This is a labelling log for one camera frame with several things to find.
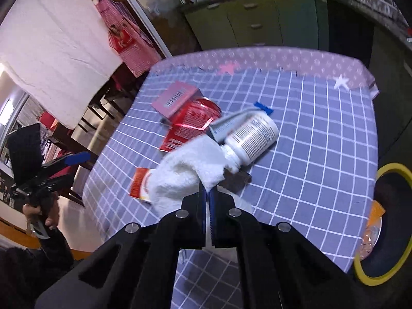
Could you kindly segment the white paper towel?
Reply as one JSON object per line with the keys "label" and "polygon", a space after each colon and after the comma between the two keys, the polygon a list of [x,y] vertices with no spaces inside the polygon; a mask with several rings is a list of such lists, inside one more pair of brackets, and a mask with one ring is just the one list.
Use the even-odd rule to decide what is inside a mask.
{"label": "white paper towel", "polygon": [[148,181],[151,206],[162,218],[179,209],[202,184],[211,191],[224,180],[228,161],[221,147],[206,135],[196,137],[163,157]]}

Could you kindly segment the white plastic pill bottle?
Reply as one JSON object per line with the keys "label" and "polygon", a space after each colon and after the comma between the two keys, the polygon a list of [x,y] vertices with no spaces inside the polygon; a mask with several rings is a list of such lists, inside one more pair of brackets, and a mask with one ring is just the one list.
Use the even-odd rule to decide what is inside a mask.
{"label": "white plastic pill bottle", "polygon": [[241,167],[250,165],[278,138],[279,129],[274,120],[266,112],[254,112],[221,145],[228,171],[235,174]]}

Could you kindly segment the red soda can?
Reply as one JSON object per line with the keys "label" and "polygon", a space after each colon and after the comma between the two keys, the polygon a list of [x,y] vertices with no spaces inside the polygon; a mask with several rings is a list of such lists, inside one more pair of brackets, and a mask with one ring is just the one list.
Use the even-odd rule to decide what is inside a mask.
{"label": "red soda can", "polygon": [[221,109],[207,98],[185,103],[171,121],[170,130],[159,150],[171,152],[186,142],[205,134],[212,121],[221,117]]}

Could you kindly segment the yellow rimmed trash bin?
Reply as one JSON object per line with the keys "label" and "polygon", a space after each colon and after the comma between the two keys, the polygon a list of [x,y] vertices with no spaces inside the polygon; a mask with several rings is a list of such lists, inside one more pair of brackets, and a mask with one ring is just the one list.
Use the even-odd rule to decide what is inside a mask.
{"label": "yellow rimmed trash bin", "polygon": [[355,256],[353,266],[358,280],[378,286],[393,278],[411,254],[411,170],[393,162],[378,171],[374,201],[384,213],[370,225],[378,225],[377,240],[370,255]]}

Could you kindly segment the green kitchen cabinets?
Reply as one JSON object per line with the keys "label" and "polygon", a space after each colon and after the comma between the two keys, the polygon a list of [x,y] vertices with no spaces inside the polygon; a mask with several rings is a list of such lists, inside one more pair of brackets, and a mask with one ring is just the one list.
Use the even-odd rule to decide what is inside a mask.
{"label": "green kitchen cabinets", "polygon": [[183,12],[201,49],[329,50],[327,0],[219,0]]}

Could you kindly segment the red white paper carton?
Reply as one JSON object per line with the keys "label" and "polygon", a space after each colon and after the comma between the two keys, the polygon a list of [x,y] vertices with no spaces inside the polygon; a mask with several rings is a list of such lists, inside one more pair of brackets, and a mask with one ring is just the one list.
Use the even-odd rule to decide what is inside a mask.
{"label": "red white paper carton", "polygon": [[131,197],[151,204],[148,181],[153,171],[153,169],[143,167],[138,167],[136,169],[129,191]]}

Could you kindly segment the toothpaste tube blue cap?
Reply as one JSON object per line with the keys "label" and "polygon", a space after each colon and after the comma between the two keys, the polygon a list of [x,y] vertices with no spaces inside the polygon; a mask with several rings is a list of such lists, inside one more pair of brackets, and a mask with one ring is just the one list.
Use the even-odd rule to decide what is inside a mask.
{"label": "toothpaste tube blue cap", "polygon": [[230,133],[237,130],[247,119],[257,112],[265,112],[268,116],[273,113],[273,109],[260,102],[255,102],[253,106],[233,112],[228,116],[212,121],[207,127],[206,133],[218,144],[222,144]]}

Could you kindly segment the pink cardboard box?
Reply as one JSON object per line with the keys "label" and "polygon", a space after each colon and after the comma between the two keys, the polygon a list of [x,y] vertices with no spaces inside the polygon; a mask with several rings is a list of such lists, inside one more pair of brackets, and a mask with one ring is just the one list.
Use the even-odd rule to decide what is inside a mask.
{"label": "pink cardboard box", "polygon": [[184,82],[174,82],[157,97],[151,107],[163,118],[170,120],[184,104],[201,97],[199,88]]}

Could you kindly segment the blue checked tablecloth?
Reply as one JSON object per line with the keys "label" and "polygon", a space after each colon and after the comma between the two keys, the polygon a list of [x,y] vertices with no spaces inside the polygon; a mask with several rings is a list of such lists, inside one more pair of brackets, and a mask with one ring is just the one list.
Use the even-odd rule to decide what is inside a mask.
{"label": "blue checked tablecloth", "polygon": [[153,102],[173,83],[201,90],[224,115],[259,102],[272,110],[278,140],[249,167],[239,197],[268,225],[287,222],[309,248],[275,241],[280,280],[294,307],[353,308],[347,271],[367,224],[378,165],[370,86],[374,77],[357,59],[307,49],[217,49],[165,59],[152,67],[89,175],[83,201],[103,239],[129,222],[161,217],[155,202],[130,196],[139,167],[154,169],[168,126]]}

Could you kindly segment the red checked hanging apron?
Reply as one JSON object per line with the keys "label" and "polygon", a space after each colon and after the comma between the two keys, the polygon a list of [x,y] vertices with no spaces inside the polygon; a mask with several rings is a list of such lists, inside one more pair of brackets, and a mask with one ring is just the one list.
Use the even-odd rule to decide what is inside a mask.
{"label": "red checked hanging apron", "polygon": [[96,0],[95,7],[108,29],[110,47],[135,77],[149,71],[161,60],[153,43],[139,28],[123,3]]}

